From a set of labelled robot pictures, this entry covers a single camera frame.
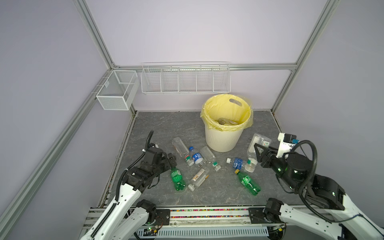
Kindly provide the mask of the clear bottle green white label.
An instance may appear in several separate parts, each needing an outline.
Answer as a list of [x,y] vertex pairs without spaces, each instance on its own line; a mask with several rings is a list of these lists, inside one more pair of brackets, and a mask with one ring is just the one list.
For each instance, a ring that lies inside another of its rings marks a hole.
[[263,135],[259,135],[259,134],[253,135],[253,138],[247,150],[248,160],[245,165],[245,171],[249,173],[253,173],[255,171],[256,165],[258,164],[257,154],[261,154],[264,151],[264,149],[261,147],[255,148],[255,144],[258,144],[264,148],[268,148],[271,142],[272,140],[270,138],[265,137]]

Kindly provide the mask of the blue label bottle white cap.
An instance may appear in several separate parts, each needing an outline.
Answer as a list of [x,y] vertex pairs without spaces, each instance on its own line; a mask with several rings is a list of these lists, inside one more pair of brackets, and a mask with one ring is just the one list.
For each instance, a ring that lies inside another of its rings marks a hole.
[[246,165],[246,162],[239,158],[227,158],[226,163],[231,165],[235,170],[240,171],[243,171]]

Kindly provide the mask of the green bottle yellow cap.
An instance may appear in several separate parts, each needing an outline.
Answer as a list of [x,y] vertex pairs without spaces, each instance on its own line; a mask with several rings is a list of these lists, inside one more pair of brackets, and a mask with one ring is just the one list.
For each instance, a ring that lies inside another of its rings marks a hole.
[[236,169],[235,174],[238,176],[240,183],[253,195],[257,196],[261,191],[261,187],[246,173]]
[[171,179],[174,184],[174,187],[177,191],[184,190],[186,187],[186,183],[183,179],[183,176],[181,174],[181,171],[177,168],[172,168],[171,169]]

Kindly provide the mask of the clear bottle yellow white label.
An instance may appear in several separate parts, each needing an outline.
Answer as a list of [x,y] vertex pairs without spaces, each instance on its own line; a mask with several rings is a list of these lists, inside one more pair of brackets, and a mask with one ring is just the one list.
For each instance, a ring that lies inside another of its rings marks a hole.
[[205,180],[209,177],[210,170],[207,167],[201,168],[192,178],[191,182],[188,185],[190,191],[198,189]]

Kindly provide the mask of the clear bottle purple label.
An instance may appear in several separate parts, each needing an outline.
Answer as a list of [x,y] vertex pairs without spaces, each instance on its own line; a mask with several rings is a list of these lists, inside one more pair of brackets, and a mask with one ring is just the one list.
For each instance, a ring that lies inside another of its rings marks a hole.
[[233,120],[230,120],[230,119],[226,119],[226,118],[218,119],[218,123],[220,125],[223,125],[223,126],[237,126],[237,125],[239,125],[239,123],[237,123]]

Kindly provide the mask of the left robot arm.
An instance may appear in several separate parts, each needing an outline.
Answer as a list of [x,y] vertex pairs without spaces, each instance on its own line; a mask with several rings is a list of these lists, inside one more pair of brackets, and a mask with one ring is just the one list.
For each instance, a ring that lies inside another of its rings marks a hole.
[[146,189],[153,188],[154,179],[177,166],[176,157],[167,154],[151,143],[151,130],[142,154],[119,178],[116,194],[96,223],[81,237],[82,240],[128,240],[137,230],[156,220],[156,205],[147,200],[140,201],[125,219],[131,206]]

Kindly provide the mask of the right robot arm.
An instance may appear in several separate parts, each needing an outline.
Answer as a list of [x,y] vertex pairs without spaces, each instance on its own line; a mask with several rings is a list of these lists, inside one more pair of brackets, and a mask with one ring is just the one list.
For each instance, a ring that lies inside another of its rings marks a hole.
[[313,142],[290,134],[280,134],[278,140],[277,149],[255,143],[257,161],[273,170],[310,213],[270,198],[264,208],[269,221],[292,224],[327,240],[384,238],[384,229],[371,222],[336,181],[316,174],[318,151]]

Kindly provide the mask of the yellow plastic bin liner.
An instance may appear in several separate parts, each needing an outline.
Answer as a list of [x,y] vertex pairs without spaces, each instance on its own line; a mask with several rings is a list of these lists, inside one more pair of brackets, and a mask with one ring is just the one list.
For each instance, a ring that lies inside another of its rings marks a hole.
[[[252,102],[243,96],[219,94],[212,96],[202,106],[201,119],[209,129],[221,132],[235,132],[253,125],[254,111]],[[239,125],[223,126],[218,119],[233,120]]]

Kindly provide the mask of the white plastic waste bin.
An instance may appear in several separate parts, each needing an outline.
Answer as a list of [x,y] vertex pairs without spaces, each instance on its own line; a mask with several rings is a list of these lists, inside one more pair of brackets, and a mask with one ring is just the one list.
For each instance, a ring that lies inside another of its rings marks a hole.
[[221,132],[209,129],[205,126],[205,138],[207,145],[216,152],[228,152],[236,146],[244,130]]

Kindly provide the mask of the clear bottle red green label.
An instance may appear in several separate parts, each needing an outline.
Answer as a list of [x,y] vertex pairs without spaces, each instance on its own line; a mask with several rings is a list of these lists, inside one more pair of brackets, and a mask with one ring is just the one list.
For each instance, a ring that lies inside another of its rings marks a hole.
[[174,138],[172,140],[172,144],[180,155],[180,157],[182,158],[182,160],[184,160],[188,164],[188,166],[192,166],[195,164],[190,156],[189,150],[187,149],[186,145],[180,137]]

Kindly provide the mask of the clear bottle blue label cap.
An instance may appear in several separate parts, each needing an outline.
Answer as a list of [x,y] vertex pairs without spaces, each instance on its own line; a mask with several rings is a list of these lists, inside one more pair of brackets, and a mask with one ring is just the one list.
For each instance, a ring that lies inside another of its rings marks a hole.
[[202,156],[202,154],[197,150],[195,149],[194,147],[189,147],[189,151],[190,151],[190,156],[192,158],[192,160],[194,161],[195,165],[200,165],[203,163],[204,161],[204,158]]

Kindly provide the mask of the clear bottle green neck label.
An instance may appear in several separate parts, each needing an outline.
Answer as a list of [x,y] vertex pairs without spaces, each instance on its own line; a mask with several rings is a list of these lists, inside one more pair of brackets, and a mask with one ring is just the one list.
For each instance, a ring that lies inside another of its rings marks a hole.
[[221,165],[217,162],[216,156],[210,150],[208,146],[204,146],[200,150],[202,156],[206,160],[207,163],[211,164],[216,172],[221,169]]

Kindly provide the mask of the small white mesh basket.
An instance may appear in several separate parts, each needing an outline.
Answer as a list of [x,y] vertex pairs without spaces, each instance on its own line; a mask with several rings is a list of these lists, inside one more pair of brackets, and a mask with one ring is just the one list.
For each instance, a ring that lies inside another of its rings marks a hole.
[[139,86],[136,71],[112,70],[96,97],[104,110],[129,111]]

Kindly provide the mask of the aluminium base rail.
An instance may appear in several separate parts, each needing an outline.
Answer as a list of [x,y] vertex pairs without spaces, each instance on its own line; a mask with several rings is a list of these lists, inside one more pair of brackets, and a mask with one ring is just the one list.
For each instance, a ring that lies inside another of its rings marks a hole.
[[217,208],[157,208],[153,221],[141,226],[137,235],[141,239],[165,238],[230,238],[269,236],[285,225],[292,225],[294,216],[314,218],[314,225],[325,234],[330,224],[322,224],[310,210],[303,206],[284,209],[288,216],[275,220],[264,213],[262,206],[217,207]]

